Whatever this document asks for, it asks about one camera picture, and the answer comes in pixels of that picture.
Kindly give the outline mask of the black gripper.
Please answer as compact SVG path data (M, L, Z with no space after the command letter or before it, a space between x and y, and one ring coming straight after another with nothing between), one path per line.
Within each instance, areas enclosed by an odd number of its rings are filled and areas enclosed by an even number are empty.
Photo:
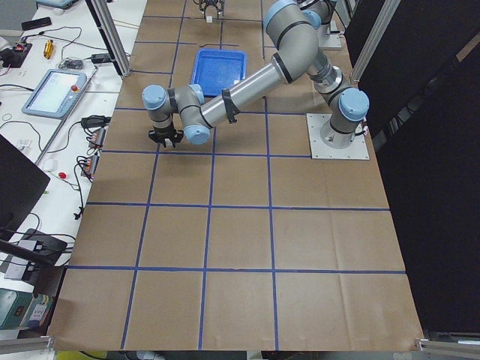
M183 130L176 130L175 128L173 129L159 129L159 128L154 128L153 130L150 130L148 132L148 138L155 143L162 144L163 147L167 147L167 142L166 140L170 140L172 143L172 147L176 149L176 144L180 143L184 137L184 131Z
M218 16L222 14L222 10L224 9L224 0L193 0L193 3L199 7L203 15L206 15L206 9L208 7L215 8Z

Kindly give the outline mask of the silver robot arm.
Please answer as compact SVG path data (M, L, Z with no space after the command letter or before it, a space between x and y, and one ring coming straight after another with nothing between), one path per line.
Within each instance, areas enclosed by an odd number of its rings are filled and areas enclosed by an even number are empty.
M225 12L225 1L193 1L206 19L209 13L216 13L217 17ZM311 21L315 29L320 30L321 35L338 33L332 29L333 14L336 11L337 1L295 1L299 8Z
M186 139L193 145L207 143L211 130L221 122L236 123L242 107L267 95L281 83L290 84L307 74L315 90L331 109L325 144L345 149L356 136L370 107L368 96L351 86L339 67L320 47L323 11L316 1L276 1L263 21L276 52L265 66L205 101L198 84L165 89L148 85L142 100L152 122L148 138L165 146Z

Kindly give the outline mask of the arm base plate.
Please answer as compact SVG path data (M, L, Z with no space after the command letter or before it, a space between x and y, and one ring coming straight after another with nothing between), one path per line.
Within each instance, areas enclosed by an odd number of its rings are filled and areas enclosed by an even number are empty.
M340 34L341 31L334 20L329 24L321 25L318 29L319 47L322 50L341 50Z
M368 147L362 123L353 133L336 132L330 124L330 114L307 113L307 130L311 158L327 161L368 161Z

